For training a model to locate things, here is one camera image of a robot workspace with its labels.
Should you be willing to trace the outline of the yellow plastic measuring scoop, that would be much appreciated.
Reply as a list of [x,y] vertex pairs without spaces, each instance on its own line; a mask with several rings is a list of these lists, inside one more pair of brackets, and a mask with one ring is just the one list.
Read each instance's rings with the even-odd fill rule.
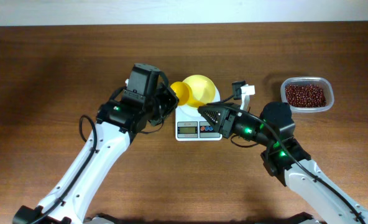
[[178,105],[187,105],[193,108],[204,106],[206,102],[199,100],[195,93],[201,93],[203,86],[201,82],[175,82],[170,85],[179,99]]

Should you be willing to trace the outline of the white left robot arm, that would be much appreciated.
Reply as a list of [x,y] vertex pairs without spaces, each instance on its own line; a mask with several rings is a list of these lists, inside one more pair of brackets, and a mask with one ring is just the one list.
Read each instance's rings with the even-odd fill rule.
[[101,105],[91,133],[62,179],[35,208],[21,206],[13,223],[83,223],[99,186],[147,123],[162,125],[178,97],[159,83],[148,93],[124,86]]

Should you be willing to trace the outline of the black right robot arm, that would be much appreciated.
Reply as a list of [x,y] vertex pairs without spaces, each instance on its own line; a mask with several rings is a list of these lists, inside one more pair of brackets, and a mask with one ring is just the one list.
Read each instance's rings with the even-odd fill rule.
[[260,156],[269,175],[304,199],[326,223],[368,223],[368,209],[331,181],[295,139],[288,103],[268,103],[259,116],[234,103],[208,103],[198,112],[224,138],[237,136],[265,146]]

